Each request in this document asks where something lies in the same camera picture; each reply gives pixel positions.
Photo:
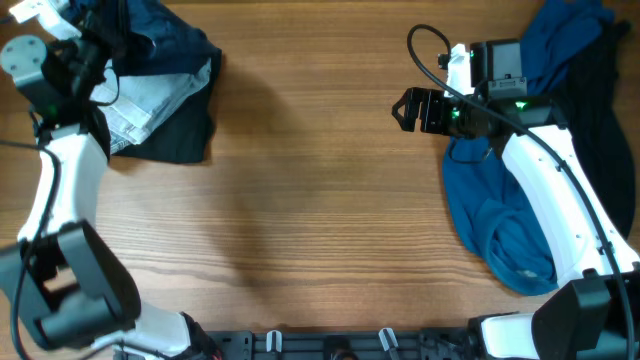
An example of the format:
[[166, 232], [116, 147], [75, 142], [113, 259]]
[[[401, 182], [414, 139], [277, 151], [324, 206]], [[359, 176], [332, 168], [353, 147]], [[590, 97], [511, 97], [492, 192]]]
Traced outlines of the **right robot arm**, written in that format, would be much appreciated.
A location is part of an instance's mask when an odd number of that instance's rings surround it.
[[558, 291], [530, 314], [473, 319], [475, 359], [635, 359], [639, 257], [609, 219], [577, 159], [568, 123], [548, 96], [531, 96], [516, 40], [470, 49], [472, 93], [442, 82], [408, 89], [392, 114], [405, 131], [485, 137], [513, 174], [551, 250]]

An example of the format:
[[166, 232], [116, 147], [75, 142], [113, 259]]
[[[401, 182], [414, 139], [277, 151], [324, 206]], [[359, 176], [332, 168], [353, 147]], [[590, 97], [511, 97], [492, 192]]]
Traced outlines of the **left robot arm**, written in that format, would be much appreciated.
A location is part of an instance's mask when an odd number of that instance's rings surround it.
[[12, 342], [28, 333], [47, 351], [113, 348], [120, 359], [219, 359], [215, 340], [189, 315], [144, 303], [96, 230], [101, 179], [110, 160], [103, 106], [92, 99], [108, 63], [125, 52], [124, 3], [87, 10], [67, 39], [9, 41], [1, 65], [29, 101], [41, 174], [31, 212], [1, 252], [1, 289]]

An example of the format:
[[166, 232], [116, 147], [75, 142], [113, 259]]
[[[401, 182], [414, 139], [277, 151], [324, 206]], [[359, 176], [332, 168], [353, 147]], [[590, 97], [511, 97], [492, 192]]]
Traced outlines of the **dark navy shorts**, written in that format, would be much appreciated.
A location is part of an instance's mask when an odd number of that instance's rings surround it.
[[222, 51], [157, 0], [71, 0], [62, 17], [76, 25], [89, 12], [118, 41], [112, 64], [120, 76], [220, 70]]

